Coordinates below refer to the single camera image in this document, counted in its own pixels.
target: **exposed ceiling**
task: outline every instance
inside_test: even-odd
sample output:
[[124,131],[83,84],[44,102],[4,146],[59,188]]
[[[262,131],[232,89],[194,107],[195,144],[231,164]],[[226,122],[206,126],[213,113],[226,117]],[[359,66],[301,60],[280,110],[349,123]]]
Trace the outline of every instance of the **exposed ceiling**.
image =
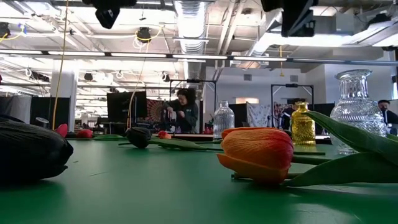
[[[11,37],[17,36],[24,24],[27,28],[26,34],[14,40],[0,42],[0,49],[30,49],[30,50],[61,50],[63,43],[63,28],[65,25],[65,1],[30,0],[30,9],[23,7],[25,1],[1,1],[0,0],[0,22],[10,23]],[[68,13],[68,33],[66,50],[77,51],[105,51],[105,52],[150,52],[150,53],[181,53],[178,37],[178,25],[176,14],[173,10],[155,10],[159,1],[139,1],[142,8],[124,8],[112,29],[102,28],[95,17],[95,8],[84,5],[81,1],[70,1]],[[165,1],[167,9],[172,8],[171,0]],[[223,27],[226,26],[227,33],[223,43],[228,43],[229,32],[232,39],[230,44],[224,46],[226,53],[244,52],[250,49],[259,35],[259,25],[262,24],[264,12],[260,0],[245,0],[236,3],[231,13],[229,24],[228,7],[230,0],[217,0],[210,4],[206,14],[206,39],[205,54],[216,54],[220,44],[220,37],[223,34]],[[243,4],[243,13],[236,13],[239,4]],[[349,10],[365,12],[375,9],[390,7],[392,1],[327,1],[321,0],[318,6],[313,7],[314,16],[331,17],[336,13],[347,13]],[[136,32],[140,27],[149,27],[151,36],[156,37],[149,44],[140,44],[136,40]],[[311,47],[321,45],[320,41],[301,44],[272,45],[266,53],[270,56],[280,56],[282,49],[283,57],[306,57],[306,58],[343,58],[349,55],[357,59],[376,59],[382,52],[379,48],[332,48],[332,47]],[[268,68],[279,68],[280,62],[270,62]],[[302,63],[285,63],[285,68],[301,68],[308,70],[311,66]],[[0,59],[0,74],[4,82],[8,83],[43,83],[30,80],[25,70],[29,68],[51,78],[53,62],[49,58],[29,57],[3,57]],[[147,86],[168,87],[169,84],[162,81],[162,74],[169,74],[172,78],[184,78],[184,69],[181,62],[145,62],[142,61],[104,61],[104,60],[80,60],[80,84],[92,85],[84,80],[86,72],[100,72],[107,76],[113,75],[113,82],[109,85],[131,87],[135,86],[137,78],[142,72],[140,83]],[[27,93],[44,94],[49,92],[49,87],[37,88],[15,88],[25,90]],[[79,95],[105,95],[109,89],[86,88],[79,90]],[[153,91],[155,97],[169,95],[167,90]],[[95,99],[95,96],[82,96],[81,98]]]

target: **desk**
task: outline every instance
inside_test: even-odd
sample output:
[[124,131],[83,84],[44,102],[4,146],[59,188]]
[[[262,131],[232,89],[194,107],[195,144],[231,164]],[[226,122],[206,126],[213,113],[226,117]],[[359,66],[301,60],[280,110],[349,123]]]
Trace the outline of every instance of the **desk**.
[[[70,143],[75,153],[60,176],[0,189],[0,223],[398,223],[396,184],[263,189],[231,180],[214,152]],[[317,150],[337,156],[333,146]]]

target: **glass vase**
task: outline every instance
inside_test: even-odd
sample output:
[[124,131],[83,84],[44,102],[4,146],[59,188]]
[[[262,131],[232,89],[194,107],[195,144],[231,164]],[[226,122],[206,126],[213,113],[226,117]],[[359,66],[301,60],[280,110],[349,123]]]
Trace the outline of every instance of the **glass vase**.
[[235,127],[234,111],[228,106],[228,101],[220,101],[220,107],[214,113],[214,140],[222,139],[221,134],[225,129]]
[[296,103],[298,109],[292,114],[292,138],[295,145],[315,145],[315,122],[304,115],[308,112],[307,102]]
[[[337,74],[340,81],[340,100],[331,111],[330,117],[380,136],[386,136],[386,124],[377,105],[369,99],[366,77],[372,70],[349,70]],[[334,136],[331,142],[340,154],[356,151]]]

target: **green table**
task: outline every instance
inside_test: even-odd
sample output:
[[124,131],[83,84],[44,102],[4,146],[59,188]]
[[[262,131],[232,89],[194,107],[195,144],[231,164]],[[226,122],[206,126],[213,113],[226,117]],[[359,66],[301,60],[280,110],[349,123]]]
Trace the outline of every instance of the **green table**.
[[[0,223],[398,223],[398,185],[263,189],[231,180],[214,152],[118,143],[71,141],[62,175],[1,188]],[[336,156],[333,146],[317,149]]]

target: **person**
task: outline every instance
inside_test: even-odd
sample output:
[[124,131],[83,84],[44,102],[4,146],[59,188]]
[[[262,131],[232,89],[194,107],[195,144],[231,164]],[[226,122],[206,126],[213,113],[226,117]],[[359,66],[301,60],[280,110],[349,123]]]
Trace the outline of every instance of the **person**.
[[280,114],[282,117],[282,129],[283,130],[290,130],[290,117],[292,116],[293,112],[297,110],[296,103],[305,101],[303,99],[295,98],[293,99],[292,107],[288,107],[282,111]]
[[383,114],[384,122],[386,124],[398,124],[398,115],[388,110],[388,107],[390,106],[390,101],[381,100],[379,101],[378,105]]
[[165,102],[164,108],[169,114],[177,114],[177,127],[182,133],[196,133],[199,109],[195,103],[196,91],[192,88],[183,88],[177,92],[177,100]]

